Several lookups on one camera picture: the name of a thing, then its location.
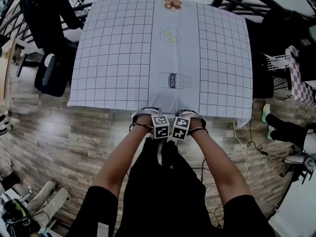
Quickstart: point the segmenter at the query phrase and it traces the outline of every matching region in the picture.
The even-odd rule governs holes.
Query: table
[[[80,38],[68,105],[250,118],[246,21],[184,0],[95,2]]]
[[[290,46],[285,51],[285,53],[289,54],[291,52],[294,53],[296,57],[298,57],[299,52],[294,46]],[[292,90],[289,98],[309,104],[311,106],[316,106],[315,96],[312,88],[307,83],[301,80],[301,73],[299,68],[300,65],[293,58],[290,64]]]

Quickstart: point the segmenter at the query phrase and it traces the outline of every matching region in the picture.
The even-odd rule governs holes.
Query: black wrist strap
[[[136,126],[136,125],[140,125],[140,126],[143,126],[143,127],[146,127],[146,128],[149,128],[150,130],[153,130],[153,127],[150,126],[150,125],[146,125],[146,124],[142,124],[142,123],[132,123],[130,126],[129,126],[129,131],[131,131],[132,127]]]
[[[192,135],[193,132],[199,131],[199,130],[204,130],[204,131],[206,131],[206,132],[208,133],[208,131],[207,131],[205,128],[203,128],[203,127],[197,127],[197,128],[193,128],[193,129],[189,130],[189,131],[188,131],[188,135]]]

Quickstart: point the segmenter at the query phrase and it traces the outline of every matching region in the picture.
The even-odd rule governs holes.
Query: checkered cloth
[[[290,46],[286,52],[293,52],[296,57],[298,57],[298,50]],[[301,73],[299,70],[299,64],[292,58],[290,63],[290,73],[292,81],[292,95],[291,98],[311,106],[316,106],[315,97],[312,92],[312,88],[301,80]]]

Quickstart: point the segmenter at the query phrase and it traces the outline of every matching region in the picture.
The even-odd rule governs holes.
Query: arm
[[[152,125],[150,115],[141,115],[138,123]],[[119,191],[139,144],[148,133],[148,128],[136,125],[110,154],[99,173],[95,176],[93,186],[103,187],[117,198]]]
[[[202,127],[200,119],[192,118],[190,129],[196,127]],[[204,154],[223,205],[235,197],[251,195],[250,189],[241,172],[224,150],[217,145],[206,131],[195,131],[193,132],[192,137]]]

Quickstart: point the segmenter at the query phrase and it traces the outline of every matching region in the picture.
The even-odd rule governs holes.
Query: hand
[[[200,118],[191,118],[189,129],[191,130],[191,129],[198,128],[198,127],[202,127],[201,119]]]
[[[152,116],[149,114],[141,114],[137,119],[137,123],[142,123],[142,124],[146,124],[149,126],[154,126]]]

